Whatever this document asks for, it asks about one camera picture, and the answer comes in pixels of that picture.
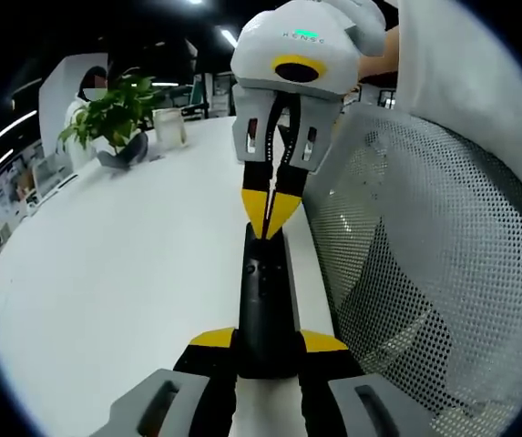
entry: white desk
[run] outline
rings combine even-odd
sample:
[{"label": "white desk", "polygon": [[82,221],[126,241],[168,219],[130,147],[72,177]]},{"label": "white desk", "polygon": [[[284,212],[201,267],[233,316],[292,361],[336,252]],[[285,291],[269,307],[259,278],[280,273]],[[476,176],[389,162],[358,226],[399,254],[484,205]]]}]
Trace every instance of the white desk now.
[{"label": "white desk", "polygon": [[[232,122],[189,123],[190,147],[128,173],[91,161],[6,244],[0,365],[44,434],[92,433],[191,338],[238,325],[248,220]],[[302,208],[285,233],[302,328],[332,333]],[[296,384],[239,381],[231,435],[306,435]]]}]

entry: green leaves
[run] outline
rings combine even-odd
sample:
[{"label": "green leaves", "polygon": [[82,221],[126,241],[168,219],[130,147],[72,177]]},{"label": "green leaves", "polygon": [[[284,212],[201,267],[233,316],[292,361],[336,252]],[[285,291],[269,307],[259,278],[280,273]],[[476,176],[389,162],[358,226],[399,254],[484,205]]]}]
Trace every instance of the green leaves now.
[{"label": "green leaves", "polygon": [[105,137],[116,151],[123,148],[141,123],[153,121],[159,98],[151,79],[137,75],[121,77],[102,99],[79,109],[58,139],[64,146],[74,136],[86,149],[92,140]]}]

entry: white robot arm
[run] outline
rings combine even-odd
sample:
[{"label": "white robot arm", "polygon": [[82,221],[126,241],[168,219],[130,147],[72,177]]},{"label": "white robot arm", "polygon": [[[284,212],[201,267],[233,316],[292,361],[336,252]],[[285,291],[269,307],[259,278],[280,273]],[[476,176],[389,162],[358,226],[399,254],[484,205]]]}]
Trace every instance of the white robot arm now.
[{"label": "white robot arm", "polygon": [[[231,62],[238,82],[233,135],[257,239],[270,239],[301,203],[307,174],[331,144],[343,96],[356,84],[360,56],[384,51],[384,28],[372,0],[292,0],[242,29]],[[270,204],[272,138],[286,107],[291,134]]]}]

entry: gray mesh fabric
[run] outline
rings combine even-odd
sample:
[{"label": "gray mesh fabric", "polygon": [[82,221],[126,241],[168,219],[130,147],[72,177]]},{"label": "gray mesh fabric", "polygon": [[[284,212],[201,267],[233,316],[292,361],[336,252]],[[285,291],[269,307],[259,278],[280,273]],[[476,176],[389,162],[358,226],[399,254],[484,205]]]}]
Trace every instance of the gray mesh fabric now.
[{"label": "gray mesh fabric", "polygon": [[522,185],[439,126],[353,105],[305,191],[339,332],[443,435],[522,406]]}]

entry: green indicator light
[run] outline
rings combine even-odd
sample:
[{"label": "green indicator light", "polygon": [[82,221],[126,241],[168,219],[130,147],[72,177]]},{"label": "green indicator light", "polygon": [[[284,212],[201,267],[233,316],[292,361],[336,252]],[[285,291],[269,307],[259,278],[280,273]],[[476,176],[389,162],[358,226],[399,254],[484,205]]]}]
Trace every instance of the green indicator light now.
[{"label": "green indicator light", "polygon": [[295,33],[297,35],[308,36],[309,38],[319,38],[319,35],[317,35],[315,32],[309,32],[308,30],[297,29]]}]

